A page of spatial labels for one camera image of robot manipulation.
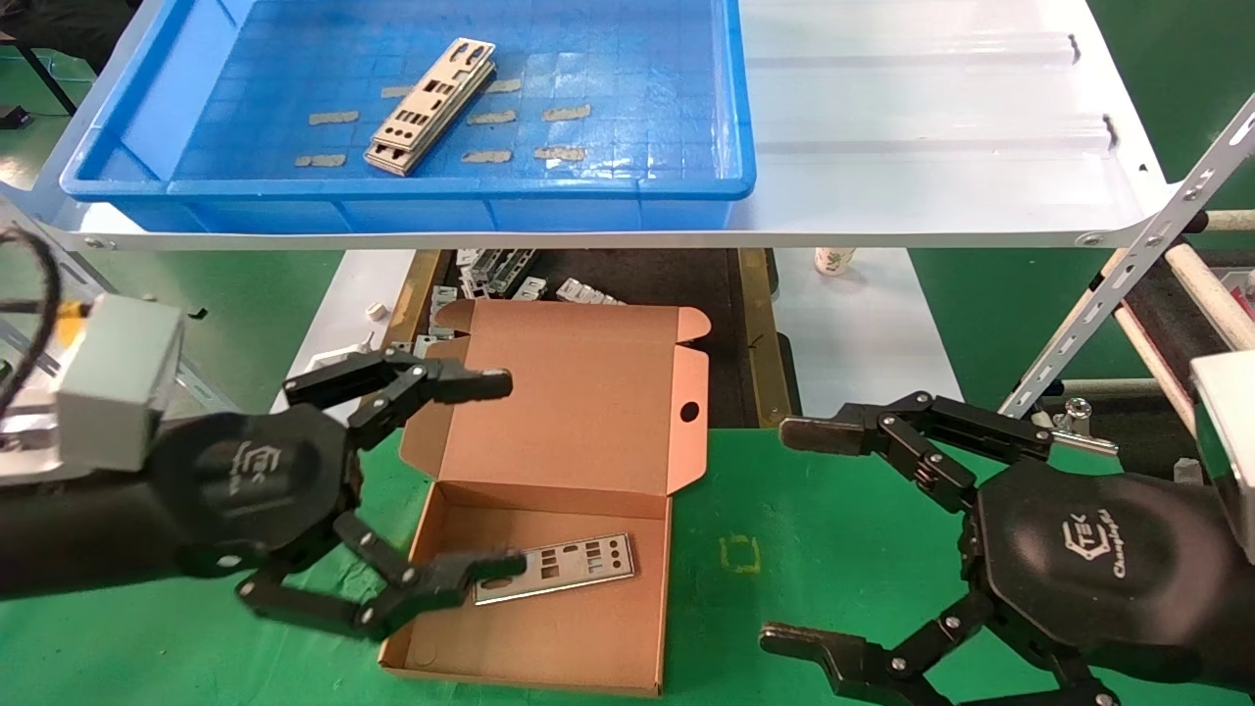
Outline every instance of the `aluminum frame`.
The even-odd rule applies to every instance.
[[[1186,177],[1167,206],[1142,227],[1133,242],[1104,267],[1102,282],[1082,293],[1081,300],[1050,337],[1040,355],[1020,379],[1015,391],[998,413],[1025,418],[1045,389],[1063,374],[1077,351],[1116,310],[1124,292],[1133,287],[1151,265],[1167,251],[1211,196],[1255,153],[1255,93],[1229,122],[1202,159]]]

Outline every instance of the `open cardboard box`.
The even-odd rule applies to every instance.
[[[402,459],[435,483],[410,559],[631,535],[636,576],[420,614],[384,642],[395,675],[658,696],[671,499],[705,473],[705,352],[692,307],[462,300],[439,325],[468,336],[428,356],[506,369],[501,401],[428,405]]]

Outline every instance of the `green floor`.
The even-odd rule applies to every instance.
[[[1255,4],[1250,0],[1091,0],[1091,8],[1170,179],[1182,178],[1252,88]],[[59,75],[85,68],[58,59]],[[80,95],[84,84],[72,84]],[[39,112],[58,105],[14,54],[0,54],[0,95]],[[64,119],[0,132],[0,178],[29,183]],[[1255,164],[1211,207],[1255,207]],[[1232,243],[1234,236],[1211,237]],[[1001,403],[1107,257],[1079,250],[911,252],[959,384],[969,401]],[[269,406],[301,332],[339,261],[335,252],[92,253],[128,292],[152,292],[210,317],[195,324],[196,361],[247,409]],[[1000,321],[996,336],[989,321]],[[1145,375],[1108,326],[1068,377]]]
[[[960,456],[980,477],[999,466]],[[1057,449],[1073,473],[1114,461]],[[403,543],[429,483],[397,455],[394,436],[366,455],[361,514]],[[828,507],[814,512],[813,499]],[[886,507],[912,508],[907,523]],[[831,696],[820,667],[764,655],[763,622],[863,635],[896,645],[959,599],[958,517],[931,507],[877,459],[802,455],[769,430],[715,430],[707,477],[675,499],[665,702],[675,706],[855,706]],[[624,698],[384,673],[374,646],[250,617],[238,578],[178,579],[90,594],[0,603],[0,701],[13,706],[626,706]],[[360,598],[374,587],[348,552],[301,586]],[[535,601],[561,601],[561,594]],[[599,636],[597,626],[563,640]],[[415,636],[414,640],[423,640]],[[990,633],[930,678],[955,700],[1053,687]],[[1197,685],[1148,685],[1099,672],[1126,706],[1237,706]]]

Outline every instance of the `metal bracket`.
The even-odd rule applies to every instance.
[[[479,582],[474,604],[541,596],[636,576],[631,538],[612,534],[528,549],[527,571],[513,578]]]
[[[1029,415],[1033,404],[1116,310],[1124,293],[1142,278],[1151,263],[1163,255],[1242,161],[1255,152],[1252,133],[1255,133],[1255,94],[1247,98],[1241,110],[1190,171],[1190,176],[1181,182],[1163,209],[1151,218],[1133,243],[1114,258],[1111,273],[1103,277],[1092,292],[1082,295],[1082,301],[1024,374],[1015,391],[998,409],[999,414],[1015,419]]]

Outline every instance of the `stacked metal plates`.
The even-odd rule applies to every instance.
[[[496,70],[496,45],[458,39],[370,138],[366,162],[407,176]]]

